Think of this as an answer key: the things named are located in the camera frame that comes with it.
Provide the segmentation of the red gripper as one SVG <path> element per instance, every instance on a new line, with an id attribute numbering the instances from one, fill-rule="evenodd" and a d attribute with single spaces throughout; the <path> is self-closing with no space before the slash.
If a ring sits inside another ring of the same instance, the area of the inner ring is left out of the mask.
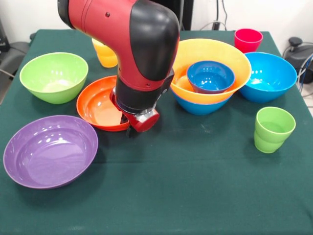
<path id="1" fill-rule="evenodd" d="M 151 129 L 155 123 L 158 121 L 160 114 L 155 109 L 155 106 L 151 109 L 144 110 L 140 114 L 133 114 L 122 109 L 117 103 L 117 96 L 115 93 L 115 87 L 110 93 L 110 100 L 113 105 L 122 112 L 120 124 L 129 124 L 126 131 L 126 136 L 132 138 L 135 132 L 145 132 Z"/>

